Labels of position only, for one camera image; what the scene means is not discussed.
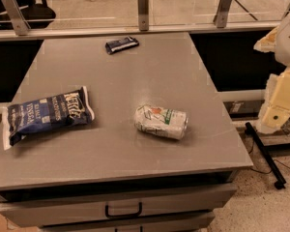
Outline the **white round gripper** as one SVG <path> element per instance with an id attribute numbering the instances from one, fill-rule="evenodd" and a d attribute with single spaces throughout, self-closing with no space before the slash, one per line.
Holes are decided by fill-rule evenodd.
<path id="1" fill-rule="evenodd" d="M 259 132 L 274 133 L 290 119 L 290 13 L 278 28 L 274 28 L 258 40 L 253 49 L 264 53 L 275 51 L 275 59 L 288 66 L 280 75 L 270 74 L 264 95 L 265 101 L 256 122 Z"/>

